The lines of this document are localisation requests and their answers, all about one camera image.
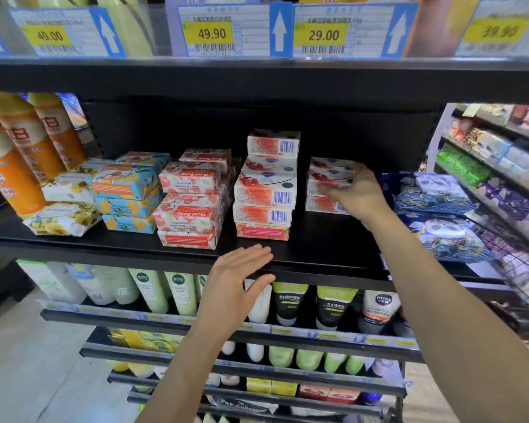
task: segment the floor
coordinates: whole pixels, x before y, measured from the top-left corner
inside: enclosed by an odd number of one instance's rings
[[[36,298],[0,305],[0,423],[132,423],[130,387],[108,384],[110,365],[78,354],[93,327],[44,321]],[[426,365],[408,363],[406,378],[406,423],[458,422]]]

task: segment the panda print package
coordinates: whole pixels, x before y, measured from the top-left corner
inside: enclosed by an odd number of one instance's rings
[[[381,176],[380,185],[395,212],[462,215],[478,207],[451,175],[392,172]]]
[[[495,258],[469,220],[446,214],[400,211],[398,216],[438,260],[477,263]]]

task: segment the hand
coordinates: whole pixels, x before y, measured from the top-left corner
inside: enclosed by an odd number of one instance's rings
[[[243,281],[271,260],[270,247],[263,248],[260,244],[220,256],[206,279],[192,329],[201,332],[209,343],[221,348],[241,326],[259,294],[275,280],[275,276],[260,276],[247,291]]]
[[[382,190],[374,173],[363,163],[355,163],[353,185],[346,190],[329,185],[320,185],[324,196],[339,202],[352,216],[360,220],[371,230],[375,219],[384,217],[392,210],[386,203]]]

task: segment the left hand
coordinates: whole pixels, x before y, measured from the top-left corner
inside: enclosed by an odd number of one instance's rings
[[[202,332],[212,344],[216,342],[214,346],[221,348],[241,326],[259,294],[275,276],[260,276],[247,291],[243,281],[271,260],[270,247],[263,248],[261,244],[220,256],[207,277],[192,329]]]

